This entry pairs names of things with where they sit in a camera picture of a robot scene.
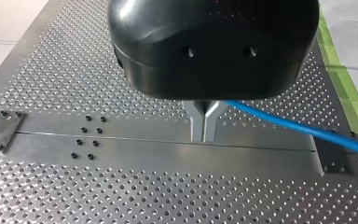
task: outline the black robot head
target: black robot head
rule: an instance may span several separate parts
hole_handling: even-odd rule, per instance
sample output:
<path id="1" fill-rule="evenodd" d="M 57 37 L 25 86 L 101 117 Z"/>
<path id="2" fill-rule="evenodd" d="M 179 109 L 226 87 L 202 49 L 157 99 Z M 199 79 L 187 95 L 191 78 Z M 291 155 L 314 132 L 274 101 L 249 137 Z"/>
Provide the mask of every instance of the black robot head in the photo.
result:
<path id="1" fill-rule="evenodd" d="M 259 99 L 292 85 L 317 0 L 110 0 L 117 59 L 133 87 L 167 99 Z"/>

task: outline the perforated metal plate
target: perforated metal plate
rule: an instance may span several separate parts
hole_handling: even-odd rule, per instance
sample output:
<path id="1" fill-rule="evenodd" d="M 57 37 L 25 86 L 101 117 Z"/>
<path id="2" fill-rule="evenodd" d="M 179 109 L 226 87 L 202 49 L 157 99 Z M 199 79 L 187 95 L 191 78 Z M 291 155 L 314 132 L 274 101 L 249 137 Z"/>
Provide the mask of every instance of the perforated metal plate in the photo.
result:
<path id="1" fill-rule="evenodd" d="M 30 114 L 21 127 L 24 133 L 189 142 L 190 120 L 179 102 L 144 96 L 123 77 L 110 43 L 106 4 L 107 0 L 50 1 L 0 67 L 0 108 Z M 288 92 L 247 103 L 349 132 L 317 45 Z M 86 115 L 93 117 L 91 122 L 85 121 Z M 105 124 L 98 121 L 100 116 L 107 117 Z M 217 126 L 219 145 L 310 150 L 307 136 L 275 132 L 273 125 L 232 107 Z M 82 133 L 81 127 L 89 131 Z M 102 135 L 97 128 L 103 129 Z M 264 141 L 266 136 L 272 141 Z"/>
<path id="2" fill-rule="evenodd" d="M 16 136 L 0 223 L 358 223 L 358 178 L 320 177 L 313 152 L 75 140 Z"/>

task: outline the hole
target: hole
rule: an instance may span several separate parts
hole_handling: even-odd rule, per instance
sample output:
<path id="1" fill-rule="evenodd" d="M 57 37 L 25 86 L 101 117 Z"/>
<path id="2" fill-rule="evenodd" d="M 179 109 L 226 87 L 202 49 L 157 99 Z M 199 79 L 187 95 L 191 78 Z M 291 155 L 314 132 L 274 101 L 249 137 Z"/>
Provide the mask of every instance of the hole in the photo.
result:
<path id="1" fill-rule="evenodd" d="M 256 55 L 257 55 L 257 47 L 255 46 L 246 47 L 243 50 L 243 56 L 247 58 L 254 58 Z"/>
<path id="2" fill-rule="evenodd" d="M 182 54 L 188 58 L 193 58 L 195 55 L 195 51 L 191 47 L 186 46 L 182 48 Z"/>

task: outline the metal plate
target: metal plate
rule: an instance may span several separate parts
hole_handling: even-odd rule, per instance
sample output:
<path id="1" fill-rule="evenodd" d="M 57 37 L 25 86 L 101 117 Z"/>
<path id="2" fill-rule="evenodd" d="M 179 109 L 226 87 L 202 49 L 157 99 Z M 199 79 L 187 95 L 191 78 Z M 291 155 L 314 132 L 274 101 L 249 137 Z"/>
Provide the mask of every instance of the metal plate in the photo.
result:
<path id="1" fill-rule="evenodd" d="M 49 1 L 0 67 L 0 109 L 29 113 L 22 133 L 190 142 L 190 120 L 180 102 L 144 96 L 123 77 L 106 26 L 106 4 L 107 0 Z M 315 45 L 291 90 L 248 103 L 345 133 L 347 121 L 323 67 Z M 90 122 L 84 119 L 88 114 L 93 117 Z M 100 116 L 107 122 L 101 123 Z M 276 132 L 233 108 L 217 126 L 217 145 L 311 150 L 306 135 Z M 82 133 L 81 127 L 89 132 Z M 103 134 L 96 133 L 97 128 Z"/>
<path id="2" fill-rule="evenodd" d="M 0 153 L 3 153 L 9 147 L 10 141 L 17 129 L 21 125 L 25 114 L 21 112 L 0 113 Z"/>
<path id="3" fill-rule="evenodd" d="M 0 223 L 358 223 L 358 178 L 321 177 L 314 152 L 82 139 L 16 136 Z"/>

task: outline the mounting hole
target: mounting hole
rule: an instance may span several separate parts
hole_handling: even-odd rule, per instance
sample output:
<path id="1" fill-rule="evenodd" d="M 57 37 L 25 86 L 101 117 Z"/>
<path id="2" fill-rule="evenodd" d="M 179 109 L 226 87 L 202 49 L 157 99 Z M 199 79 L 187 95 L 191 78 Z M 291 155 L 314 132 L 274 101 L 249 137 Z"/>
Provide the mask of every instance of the mounting hole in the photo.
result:
<path id="1" fill-rule="evenodd" d="M 185 55 L 187 58 L 193 58 L 195 55 L 195 51 L 189 46 L 182 47 L 181 51 L 182 54 Z"/>
<path id="2" fill-rule="evenodd" d="M 254 58 L 257 55 L 257 47 L 255 47 L 255 46 L 246 47 L 243 50 L 242 54 L 246 58 Z"/>

